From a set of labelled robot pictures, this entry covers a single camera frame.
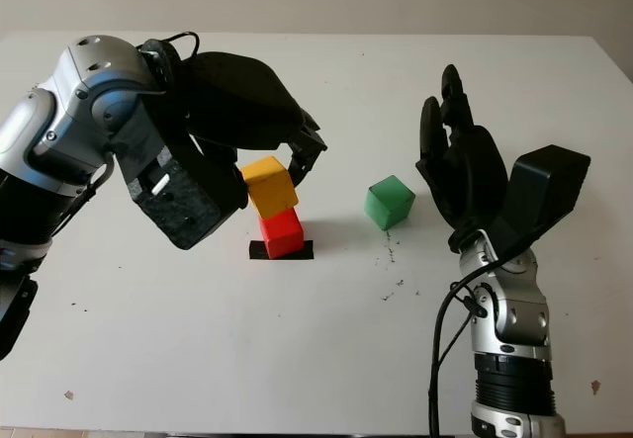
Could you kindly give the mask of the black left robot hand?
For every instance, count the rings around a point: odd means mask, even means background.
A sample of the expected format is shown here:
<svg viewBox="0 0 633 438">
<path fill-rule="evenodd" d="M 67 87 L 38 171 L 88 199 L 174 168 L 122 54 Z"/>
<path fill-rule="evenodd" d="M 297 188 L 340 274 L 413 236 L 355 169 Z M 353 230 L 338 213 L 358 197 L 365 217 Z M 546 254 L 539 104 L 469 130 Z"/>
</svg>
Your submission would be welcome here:
<svg viewBox="0 0 633 438">
<path fill-rule="evenodd" d="M 187 132 L 203 156 L 221 169 L 229 197 L 246 204 L 246 185 L 236 166 L 237 152 L 292 151 L 290 179 L 299 186 L 327 146 L 319 126 L 266 63 L 243 55 L 208 51 L 186 59 L 170 55 L 164 80 Z"/>
</svg>

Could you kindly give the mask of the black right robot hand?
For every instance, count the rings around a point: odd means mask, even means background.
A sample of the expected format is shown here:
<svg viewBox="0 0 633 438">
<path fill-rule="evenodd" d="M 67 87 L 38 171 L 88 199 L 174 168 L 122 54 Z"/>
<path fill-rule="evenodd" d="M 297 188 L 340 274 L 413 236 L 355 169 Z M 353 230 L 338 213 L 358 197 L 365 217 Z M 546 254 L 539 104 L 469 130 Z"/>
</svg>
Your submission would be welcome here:
<svg viewBox="0 0 633 438">
<path fill-rule="evenodd" d="M 431 96 L 423 104 L 415 167 L 453 229 L 450 250 L 460 252 L 497 216 L 508 178 L 492 135 L 474 122 L 453 64 L 443 70 L 441 98 Z"/>
</svg>

